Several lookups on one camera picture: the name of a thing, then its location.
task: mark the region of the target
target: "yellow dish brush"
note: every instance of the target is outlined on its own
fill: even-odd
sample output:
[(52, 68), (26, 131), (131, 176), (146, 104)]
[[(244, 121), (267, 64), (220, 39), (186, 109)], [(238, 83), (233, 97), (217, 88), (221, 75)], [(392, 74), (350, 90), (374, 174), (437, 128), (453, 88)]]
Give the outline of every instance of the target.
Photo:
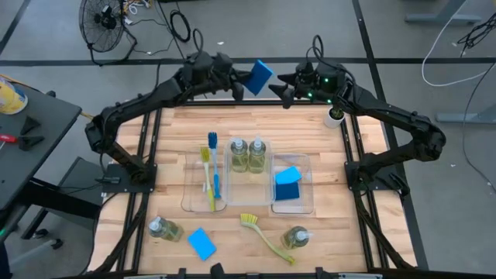
[(258, 233), (260, 237), (262, 237), (263, 241), (269, 246), (269, 248), (274, 251), (279, 257), (287, 260), (290, 265), (295, 264), (295, 259), (288, 254), (286, 254), (283, 250), (280, 250), (279, 248), (275, 247), (274, 244), (272, 244), (267, 237), (264, 236), (260, 228), (257, 226), (257, 220), (258, 217), (256, 217), (253, 214), (250, 213), (242, 213), (241, 214), (241, 226), (245, 226), (251, 229), (254, 229), (255, 232)]
[(208, 162), (210, 161), (210, 151), (208, 151), (208, 147), (200, 148), (201, 161), (203, 161), (203, 167), (205, 168), (205, 180), (207, 183), (207, 195), (208, 202), (210, 203), (210, 210), (215, 211), (215, 199), (214, 193), (212, 191), (212, 186), (210, 185), (210, 174), (208, 173)]

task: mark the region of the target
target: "white cable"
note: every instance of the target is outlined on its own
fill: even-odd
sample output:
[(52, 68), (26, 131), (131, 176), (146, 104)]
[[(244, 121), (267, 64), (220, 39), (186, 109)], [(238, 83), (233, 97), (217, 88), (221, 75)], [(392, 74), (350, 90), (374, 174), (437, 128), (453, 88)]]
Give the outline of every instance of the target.
[(432, 51), (434, 50), (434, 47), (436, 47), (436, 44), (437, 42), (439, 41), (439, 38), (441, 37), (441, 35), (443, 34), (444, 32), (444, 29), (446, 29), (446, 27), (448, 27), (448, 25), (451, 23), (451, 21), (453, 20), (453, 18), (455, 17), (455, 15), (463, 8), (463, 6), (465, 5), (465, 3), (467, 2), (464, 2), (459, 8), (458, 10), (453, 13), (453, 15), (451, 16), (451, 18), (448, 20), (448, 22), (446, 23), (446, 25), (441, 29), (441, 32), (439, 32), (439, 35), (437, 36), (436, 40), (434, 41), (434, 44), (432, 45), (431, 47), (431, 50), (427, 53), (427, 56), (424, 58), (423, 62), (422, 62), (422, 78), (424, 79), (424, 81), (426, 82), (426, 84), (430, 85), (430, 86), (434, 86), (434, 87), (444, 87), (444, 86), (450, 86), (450, 85), (453, 85), (453, 84), (458, 84), (460, 82), (465, 82), (465, 81), (470, 81), (470, 80), (473, 80), (474, 78), (478, 78), (480, 77), (481, 75), (483, 74), (486, 74), (486, 72), (488, 71), (491, 71), (495, 65), (493, 65), (493, 67), (491, 67), (489, 70), (487, 71), (484, 71), (478, 75), (475, 75), (473, 77), (468, 77), (468, 78), (464, 78), (463, 80), (459, 80), (459, 81), (452, 81), (452, 82), (448, 82), (446, 84), (433, 84), (429, 81), (427, 81), (427, 79), (425, 79), (425, 74), (424, 74), (424, 66), (425, 66), (425, 61), (427, 60), (427, 58), (429, 58), (429, 56), (431, 55)]

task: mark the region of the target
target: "yellow dish soap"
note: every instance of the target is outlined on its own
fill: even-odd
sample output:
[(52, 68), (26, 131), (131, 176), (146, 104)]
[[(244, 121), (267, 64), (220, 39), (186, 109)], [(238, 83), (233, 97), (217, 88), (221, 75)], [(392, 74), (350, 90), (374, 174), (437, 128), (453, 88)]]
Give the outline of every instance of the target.
[(231, 139), (232, 170), (243, 173), (248, 168), (248, 143), (239, 138)]
[(302, 226), (295, 226), (282, 235), (281, 242), (288, 250), (296, 249), (307, 245), (310, 236), (312, 233), (308, 232), (307, 229)]
[(177, 242), (183, 235), (184, 230), (178, 224), (157, 216), (148, 225), (148, 232), (153, 237)]
[(265, 166), (265, 143), (259, 136), (250, 144), (250, 155), (248, 156), (248, 167), (252, 174), (260, 174)]

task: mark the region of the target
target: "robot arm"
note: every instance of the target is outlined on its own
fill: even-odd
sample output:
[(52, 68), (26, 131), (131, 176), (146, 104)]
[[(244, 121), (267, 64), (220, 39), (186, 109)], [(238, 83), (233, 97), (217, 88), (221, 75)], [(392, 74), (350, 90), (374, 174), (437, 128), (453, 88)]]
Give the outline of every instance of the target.
[(314, 70), (312, 64), (307, 62), (299, 64), (293, 74), (278, 76), (286, 85), (271, 84), (269, 88), (281, 98), (286, 109), (291, 107), (295, 98), (333, 103), (333, 109), (341, 109), (351, 115), (368, 115), (412, 135), (410, 143), (397, 149), (364, 154), (356, 170), (356, 177), (363, 182), (372, 181), (382, 167), (412, 159), (431, 161), (439, 158), (446, 137), (428, 117), (377, 100), (368, 90), (355, 84), (346, 72), (341, 64), (321, 62)]
[(104, 108), (86, 125), (86, 137), (93, 151), (107, 153), (116, 160), (134, 183), (144, 182), (149, 177), (146, 165), (115, 142), (122, 123), (159, 108), (183, 105), (188, 99), (205, 93), (215, 94), (218, 90), (232, 90), (234, 99), (242, 101), (243, 84), (249, 79), (250, 72), (233, 68), (233, 62), (224, 53), (214, 57), (203, 51), (194, 53), (173, 77), (157, 85), (152, 92)]

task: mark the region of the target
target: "red tool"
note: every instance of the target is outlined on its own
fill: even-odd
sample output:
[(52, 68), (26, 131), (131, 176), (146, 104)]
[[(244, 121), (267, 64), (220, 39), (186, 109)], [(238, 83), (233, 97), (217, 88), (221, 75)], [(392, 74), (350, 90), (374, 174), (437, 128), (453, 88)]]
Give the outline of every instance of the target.
[(0, 134), (0, 141), (6, 143), (16, 143), (17, 138), (15, 136), (7, 135), (7, 134)]

